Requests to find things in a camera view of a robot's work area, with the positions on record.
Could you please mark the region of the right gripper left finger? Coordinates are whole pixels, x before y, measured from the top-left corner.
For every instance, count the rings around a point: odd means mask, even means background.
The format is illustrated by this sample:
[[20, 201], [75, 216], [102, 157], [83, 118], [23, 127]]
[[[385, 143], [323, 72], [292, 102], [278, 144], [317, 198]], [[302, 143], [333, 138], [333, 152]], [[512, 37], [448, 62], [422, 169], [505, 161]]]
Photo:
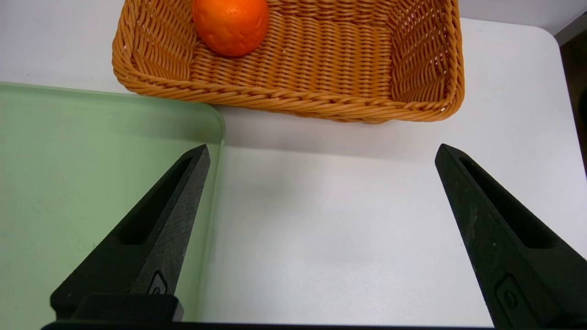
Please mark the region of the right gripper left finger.
[[57, 321], [172, 322], [211, 159], [185, 152], [50, 296]]

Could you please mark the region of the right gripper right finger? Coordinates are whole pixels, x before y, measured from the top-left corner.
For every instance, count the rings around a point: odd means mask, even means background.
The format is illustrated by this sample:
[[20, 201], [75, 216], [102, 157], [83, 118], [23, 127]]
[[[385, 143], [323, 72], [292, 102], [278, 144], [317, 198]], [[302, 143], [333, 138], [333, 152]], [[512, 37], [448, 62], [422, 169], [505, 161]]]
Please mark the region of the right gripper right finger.
[[435, 165], [495, 328], [584, 330], [586, 260], [461, 150]]

